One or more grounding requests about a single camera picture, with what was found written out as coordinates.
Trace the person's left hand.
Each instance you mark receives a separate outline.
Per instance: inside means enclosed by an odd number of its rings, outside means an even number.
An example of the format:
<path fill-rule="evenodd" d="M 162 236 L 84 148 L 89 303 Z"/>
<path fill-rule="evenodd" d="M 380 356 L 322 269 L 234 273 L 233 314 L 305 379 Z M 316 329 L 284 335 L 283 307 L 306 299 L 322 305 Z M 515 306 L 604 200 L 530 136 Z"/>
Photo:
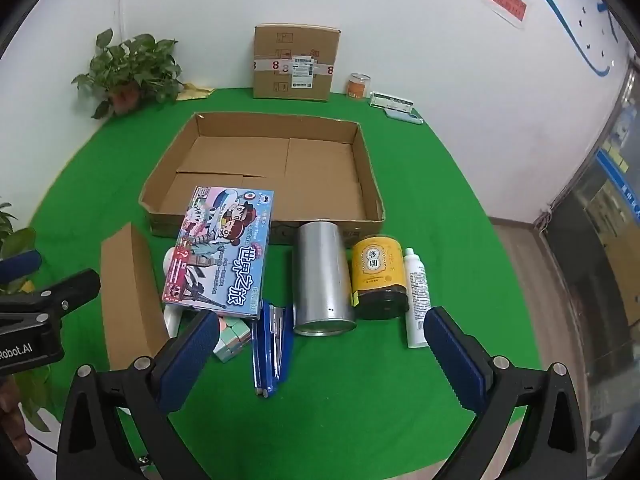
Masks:
<path fill-rule="evenodd" d="M 24 417 L 20 411 L 21 395 L 15 379 L 3 378 L 0 389 L 1 427 L 13 444 L 15 451 L 27 456 L 32 450 L 26 434 Z"/>

